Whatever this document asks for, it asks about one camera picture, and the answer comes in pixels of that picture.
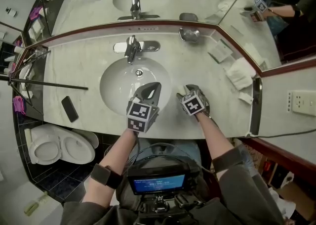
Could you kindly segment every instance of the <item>toilet seat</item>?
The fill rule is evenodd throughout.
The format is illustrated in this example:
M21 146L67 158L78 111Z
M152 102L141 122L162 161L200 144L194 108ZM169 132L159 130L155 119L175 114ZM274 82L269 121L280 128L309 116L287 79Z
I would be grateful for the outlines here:
M61 149L58 145L58 137L43 135L32 141L29 155L32 164L48 165L61 158Z
M31 136L29 155L33 164L48 165L58 159L86 164L94 159L91 143L75 132L45 124L31 129Z

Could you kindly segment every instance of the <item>black smartphone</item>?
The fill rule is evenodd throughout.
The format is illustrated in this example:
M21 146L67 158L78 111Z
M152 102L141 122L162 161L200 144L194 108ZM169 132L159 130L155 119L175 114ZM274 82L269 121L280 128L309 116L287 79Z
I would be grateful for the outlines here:
M73 103L71 102L70 100L70 97L67 96L65 97L62 101L61 101L64 109L65 109L65 112L68 116L68 119L70 120L70 122L74 122L77 118L79 118L75 108L74 108L74 105Z

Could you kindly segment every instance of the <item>blue screen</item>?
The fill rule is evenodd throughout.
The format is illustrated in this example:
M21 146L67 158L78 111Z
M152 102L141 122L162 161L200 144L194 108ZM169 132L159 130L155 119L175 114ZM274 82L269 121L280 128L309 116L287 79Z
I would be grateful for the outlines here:
M167 178L134 180L137 192L163 191L182 187L184 175L172 176Z

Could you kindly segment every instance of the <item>pink object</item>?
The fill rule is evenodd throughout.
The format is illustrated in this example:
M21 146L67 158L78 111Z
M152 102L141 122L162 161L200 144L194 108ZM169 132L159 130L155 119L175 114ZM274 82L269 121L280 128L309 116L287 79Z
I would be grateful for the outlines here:
M23 98L20 96L16 96L13 99L13 105L14 105L14 111L15 112L20 112L23 115L25 115L25 111L24 111L24 101Z
M41 9L42 7L35 7L33 10L32 10L32 12L30 13L30 19L31 20L34 20L34 19L36 19L36 18L38 18L39 17L39 12L40 12L40 9Z

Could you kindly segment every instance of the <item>black tile floor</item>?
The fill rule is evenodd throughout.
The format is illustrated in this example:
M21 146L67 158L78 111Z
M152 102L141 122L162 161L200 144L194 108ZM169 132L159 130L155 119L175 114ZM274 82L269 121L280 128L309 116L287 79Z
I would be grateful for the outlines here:
M84 180L92 172L93 166L99 163L104 157L106 149L118 139L116 135L96 133L99 139L99 146L95 149L95 158L89 164L73 164L62 160L51 165L32 164L24 129L32 129L46 122L36 120L20 114L15 114L14 125L18 150L25 171L32 183L55 200L64 203L66 201L81 201L84 194Z

